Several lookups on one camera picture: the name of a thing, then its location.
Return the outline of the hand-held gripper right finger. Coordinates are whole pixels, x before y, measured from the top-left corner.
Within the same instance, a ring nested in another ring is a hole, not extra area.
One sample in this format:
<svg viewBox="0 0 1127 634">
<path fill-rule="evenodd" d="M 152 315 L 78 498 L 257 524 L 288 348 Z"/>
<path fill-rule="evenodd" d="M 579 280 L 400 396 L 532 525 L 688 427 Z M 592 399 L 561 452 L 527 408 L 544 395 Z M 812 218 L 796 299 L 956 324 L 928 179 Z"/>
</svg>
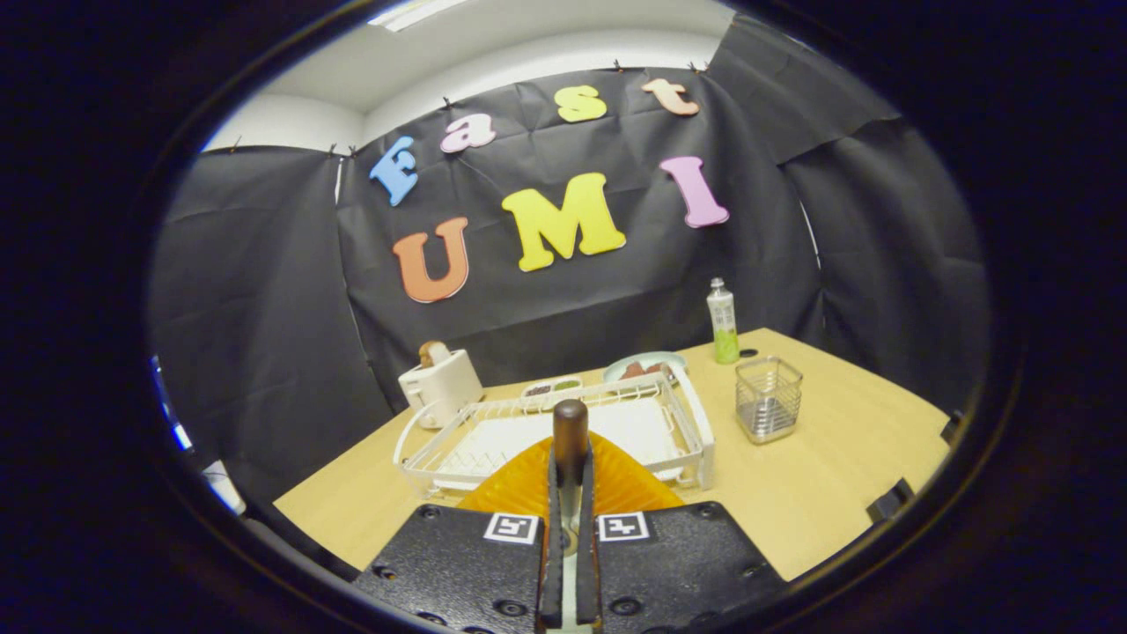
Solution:
<svg viewBox="0 0 1127 634">
<path fill-rule="evenodd" d="M 717 501 L 687 503 L 592 436 L 577 530 L 577 620 L 598 633 L 699 633 L 784 579 Z"/>
</svg>

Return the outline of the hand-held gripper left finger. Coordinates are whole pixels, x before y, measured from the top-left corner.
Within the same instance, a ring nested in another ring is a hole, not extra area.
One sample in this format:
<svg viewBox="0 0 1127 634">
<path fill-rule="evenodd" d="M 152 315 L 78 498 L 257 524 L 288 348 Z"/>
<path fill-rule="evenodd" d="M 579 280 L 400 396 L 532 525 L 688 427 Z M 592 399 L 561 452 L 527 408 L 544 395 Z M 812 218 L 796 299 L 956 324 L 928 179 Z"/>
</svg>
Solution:
<svg viewBox="0 0 1127 634">
<path fill-rule="evenodd" d="M 551 439 L 456 506 L 418 506 L 355 580 L 362 593 L 465 633 L 543 633 L 564 620 Z"/>
</svg>

